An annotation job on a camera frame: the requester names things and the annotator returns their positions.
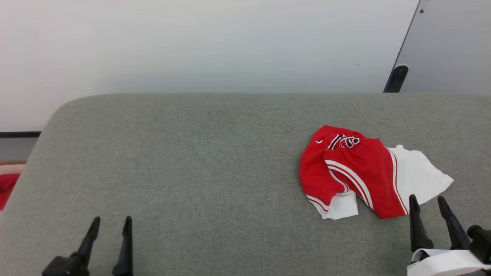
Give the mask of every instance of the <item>red fabric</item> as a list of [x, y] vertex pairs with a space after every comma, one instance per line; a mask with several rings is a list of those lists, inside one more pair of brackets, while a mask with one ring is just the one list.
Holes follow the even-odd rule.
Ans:
[[7, 200], [14, 190], [14, 186], [17, 183], [19, 176], [20, 174], [18, 173], [0, 174], [0, 211], [2, 211], [7, 204]]
[[353, 190], [382, 219], [407, 214], [394, 189], [397, 165], [379, 139], [332, 126], [312, 137], [300, 160], [305, 194], [329, 206], [338, 194]]

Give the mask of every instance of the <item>jersey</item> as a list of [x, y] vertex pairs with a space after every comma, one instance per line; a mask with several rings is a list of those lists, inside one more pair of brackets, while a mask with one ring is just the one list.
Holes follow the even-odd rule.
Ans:
[[355, 195], [382, 219], [409, 213], [409, 196], [421, 204], [453, 179], [419, 151], [385, 147], [377, 138], [332, 126], [312, 137], [300, 160], [303, 190], [323, 219], [358, 214]]

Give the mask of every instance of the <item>logo on shirt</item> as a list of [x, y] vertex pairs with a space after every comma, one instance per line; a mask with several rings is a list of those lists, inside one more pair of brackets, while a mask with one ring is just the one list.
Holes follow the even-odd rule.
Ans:
[[352, 148], [358, 143], [360, 143], [360, 138], [358, 137], [338, 134], [331, 140], [331, 143], [329, 143], [329, 147], [327, 148], [330, 150], [334, 150], [337, 146], [342, 148]]

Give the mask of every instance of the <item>gray table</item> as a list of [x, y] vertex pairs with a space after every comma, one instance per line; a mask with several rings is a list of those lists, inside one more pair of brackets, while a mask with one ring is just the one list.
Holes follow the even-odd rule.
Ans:
[[[126, 215], [135, 275], [405, 275], [408, 217], [322, 220], [299, 159], [325, 124], [421, 150], [455, 179], [464, 228], [491, 228], [491, 98], [424, 94], [169, 95], [80, 99], [52, 117], [0, 215], [2, 276], [40, 275], [95, 216], [91, 275], [110, 275]], [[436, 199], [422, 219], [450, 240]]]

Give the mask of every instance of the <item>white panel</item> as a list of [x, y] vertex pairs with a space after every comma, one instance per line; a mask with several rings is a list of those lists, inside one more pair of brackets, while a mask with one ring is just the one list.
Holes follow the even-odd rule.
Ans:
[[422, 0], [397, 63], [401, 92], [491, 95], [491, 1]]
[[0, 131], [129, 92], [382, 92], [417, 0], [3, 0]]

